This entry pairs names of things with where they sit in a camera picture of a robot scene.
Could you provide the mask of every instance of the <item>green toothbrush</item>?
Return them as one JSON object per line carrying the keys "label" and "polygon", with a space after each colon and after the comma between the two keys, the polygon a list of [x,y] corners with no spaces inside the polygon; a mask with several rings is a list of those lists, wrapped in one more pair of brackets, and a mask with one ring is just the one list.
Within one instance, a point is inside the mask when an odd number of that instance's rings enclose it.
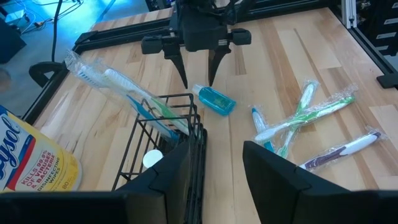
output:
{"label": "green toothbrush", "polygon": [[[300,99],[300,102],[297,105],[297,109],[295,112],[295,116],[300,115],[303,110],[307,109],[308,106],[310,105],[313,96],[315,95],[315,92],[318,88],[318,82],[315,80],[310,80],[308,85],[304,88],[303,95]],[[287,133],[287,137],[285,139],[284,145],[277,150],[277,155],[283,157],[284,159],[287,158],[287,154],[289,153],[289,144],[292,141],[294,134],[296,133],[296,130],[299,128],[299,126],[292,126]]]}
{"label": "green toothbrush", "polygon": [[302,126],[312,121],[316,121],[317,119],[326,116],[328,114],[332,114],[333,112],[344,108],[345,106],[349,105],[350,103],[355,101],[355,96],[348,96],[343,99],[340,99],[336,102],[327,104],[322,108],[313,107],[312,110],[309,109],[309,113],[298,114],[294,116],[292,119],[275,126],[273,128],[269,128],[262,133],[258,134],[254,137],[254,141],[258,144],[264,144],[266,141],[269,141],[272,137],[274,137],[279,131],[289,128],[292,126]]}

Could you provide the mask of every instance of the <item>floor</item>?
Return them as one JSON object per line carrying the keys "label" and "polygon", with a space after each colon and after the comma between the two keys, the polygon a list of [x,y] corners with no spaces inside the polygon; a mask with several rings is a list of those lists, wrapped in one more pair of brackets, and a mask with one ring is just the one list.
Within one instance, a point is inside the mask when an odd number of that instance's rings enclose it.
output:
{"label": "floor", "polygon": [[[170,10],[151,12],[97,24],[94,29],[151,21],[169,14]],[[236,100],[234,111],[222,117],[195,98],[208,131],[204,223],[259,223],[242,160],[243,142],[256,134],[250,106],[261,105],[269,124],[277,124],[295,113],[309,79],[320,83],[312,105],[353,83],[358,86],[356,101],[303,127],[290,147],[288,160],[302,164],[332,146],[366,134],[366,126],[371,126],[386,133],[389,140],[374,143],[315,174],[350,190],[398,189],[398,91],[380,87],[376,81],[380,69],[327,8],[244,22],[234,28],[250,30],[252,44],[231,45],[232,52],[220,63],[213,84],[214,89]],[[105,64],[143,88],[164,95],[190,92],[194,84],[208,84],[203,69],[208,65],[207,52],[182,51],[182,55],[188,90],[163,53],[142,55],[139,43],[91,50],[82,57],[103,57]],[[169,103],[184,104],[185,100]],[[132,109],[123,110],[119,105],[69,75],[35,123],[35,128],[79,158],[83,166],[80,190],[109,190],[113,185],[109,180],[114,180],[119,169],[135,119]],[[273,140],[279,148],[280,136]],[[142,161],[143,150],[135,156],[139,142],[147,142],[147,138],[133,135],[123,172],[129,172],[132,161]]]}
{"label": "floor", "polygon": [[[26,6],[35,13],[35,15],[28,13],[31,22],[34,21],[34,16],[36,16],[35,21],[40,22],[53,17],[57,4],[38,6],[35,2],[46,4],[54,1],[56,0],[11,0],[3,6],[7,12],[18,11]],[[66,1],[60,11],[72,5],[74,5],[72,0]],[[90,30],[96,22],[147,11],[145,0],[85,0],[81,7],[59,20],[55,60],[61,62],[66,50],[73,47],[79,35]],[[29,24],[26,21],[20,21],[19,25],[24,30]],[[41,87],[30,78],[28,70],[37,62],[51,60],[52,37],[52,23],[48,23],[43,30],[22,34],[22,39],[27,45],[8,63],[0,65],[0,68],[6,69],[11,76],[11,85],[8,90],[0,92],[0,105],[5,106],[17,116],[23,115],[41,92]]]}

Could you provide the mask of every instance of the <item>plastic wrapper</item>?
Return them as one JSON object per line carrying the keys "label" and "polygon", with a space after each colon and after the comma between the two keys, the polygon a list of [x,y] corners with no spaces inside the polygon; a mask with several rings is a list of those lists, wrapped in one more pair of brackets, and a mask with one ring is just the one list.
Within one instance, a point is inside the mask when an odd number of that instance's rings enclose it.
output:
{"label": "plastic wrapper", "polygon": [[[266,121],[265,117],[262,115],[261,111],[262,110],[260,109],[260,106],[257,106],[257,105],[252,106],[252,108],[251,108],[253,122],[254,122],[254,126],[256,127],[257,133],[261,133],[268,128],[267,121]],[[265,142],[262,146],[265,147],[266,149],[270,150],[271,152],[275,152],[274,145],[272,144],[271,141]]]}
{"label": "plastic wrapper", "polygon": [[[87,63],[75,52],[69,51],[65,58],[69,71],[85,83],[106,95],[116,104],[125,107],[129,105],[140,113],[145,119],[154,119],[159,116],[175,118],[179,115],[172,108],[166,106],[163,99],[140,87],[137,83],[124,76],[122,73],[102,64],[99,61]],[[149,107],[155,108],[149,112],[141,102],[146,101]],[[181,132],[189,134],[188,121],[186,119],[171,119]],[[165,121],[149,121],[163,136],[169,139],[178,139],[178,134],[165,124]]]}
{"label": "plastic wrapper", "polygon": [[[314,99],[315,93],[317,92],[318,85],[319,82],[316,80],[306,80],[304,82],[302,90],[303,94],[298,102],[297,109],[294,114],[295,116],[303,113],[303,111],[310,106],[312,100]],[[289,146],[293,143],[299,129],[299,126],[290,127],[290,129],[287,131],[284,145],[276,152],[278,156],[281,156],[284,159],[287,158],[289,154]]]}
{"label": "plastic wrapper", "polygon": [[254,142],[263,144],[264,142],[272,139],[278,132],[291,127],[301,127],[308,125],[326,115],[332,114],[338,111],[352,102],[355,101],[354,92],[358,89],[356,85],[350,85],[340,93],[336,93],[331,96],[326,102],[319,105],[313,106],[304,110],[300,114],[295,114],[285,121],[270,126],[268,129],[254,137]]}
{"label": "plastic wrapper", "polygon": [[313,172],[321,167],[338,162],[341,158],[350,156],[376,141],[387,139],[387,136],[377,129],[368,127],[368,133],[348,144],[335,146],[303,163],[300,167]]}

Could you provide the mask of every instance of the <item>wooden table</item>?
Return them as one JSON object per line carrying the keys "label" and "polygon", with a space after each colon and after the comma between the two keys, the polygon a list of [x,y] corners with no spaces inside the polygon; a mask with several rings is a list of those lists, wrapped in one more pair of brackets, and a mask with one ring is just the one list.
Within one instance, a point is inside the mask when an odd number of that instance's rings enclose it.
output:
{"label": "wooden table", "polygon": [[[167,16],[168,9],[155,11],[102,22],[93,30]],[[243,141],[255,134],[249,106],[261,105],[268,122],[278,123],[294,113],[308,79],[321,84],[313,104],[352,83],[359,88],[357,100],[302,128],[289,160],[301,164],[329,147],[365,134],[370,125],[390,140],[373,144],[316,174],[350,190],[398,189],[398,91],[379,86],[376,77],[381,71],[330,10],[261,19],[236,27],[251,31],[252,44],[231,46],[232,53],[223,59],[213,85],[238,102],[236,109],[224,118],[197,102],[209,135],[204,222],[259,223],[242,162]],[[206,85],[207,56],[207,51],[183,52],[189,89],[196,83]],[[87,60],[99,57],[156,95],[189,91],[163,53],[142,55],[138,42],[83,54]],[[81,160],[80,190],[109,190],[134,118],[131,111],[122,110],[69,75],[35,127]]]}

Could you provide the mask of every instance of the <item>blue liquid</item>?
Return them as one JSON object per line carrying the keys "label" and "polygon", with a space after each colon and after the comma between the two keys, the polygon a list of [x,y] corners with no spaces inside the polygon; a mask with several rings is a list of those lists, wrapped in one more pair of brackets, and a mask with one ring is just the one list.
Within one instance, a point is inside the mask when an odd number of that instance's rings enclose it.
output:
{"label": "blue liquid", "polygon": [[203,87],[199,91],[199,100],[215,112],[227,116],[234,110],[236,102],[210,87]]}

